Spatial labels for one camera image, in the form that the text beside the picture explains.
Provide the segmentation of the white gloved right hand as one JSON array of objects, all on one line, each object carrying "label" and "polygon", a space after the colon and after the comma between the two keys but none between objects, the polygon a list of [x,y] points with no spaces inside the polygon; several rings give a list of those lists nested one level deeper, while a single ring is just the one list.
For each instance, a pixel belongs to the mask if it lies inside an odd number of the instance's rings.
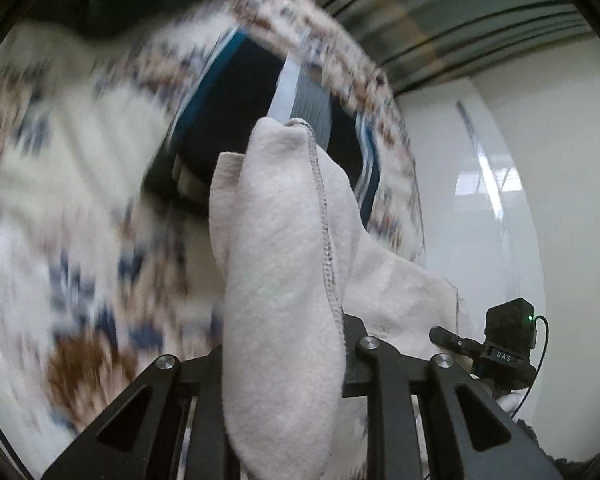
[{"label": "white gloved right hand", "polygon": [[495,402],[505,413],[511,415],[518,410],[523,400],[523,392],[512,391],[499,396]]}]

